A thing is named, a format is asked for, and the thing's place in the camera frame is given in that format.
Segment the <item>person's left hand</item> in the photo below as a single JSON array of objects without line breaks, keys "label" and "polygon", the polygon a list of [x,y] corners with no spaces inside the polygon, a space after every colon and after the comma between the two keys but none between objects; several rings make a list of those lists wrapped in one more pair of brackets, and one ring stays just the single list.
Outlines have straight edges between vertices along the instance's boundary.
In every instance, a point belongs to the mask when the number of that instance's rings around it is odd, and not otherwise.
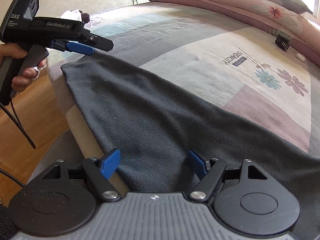
[{"label": "person's left hand", "polygon": [[1,44],[1,98],[12,98],[17,92],[13,79],[23,76],[27,68],[38,67],[48,55],[46,48],[36,44]]}]

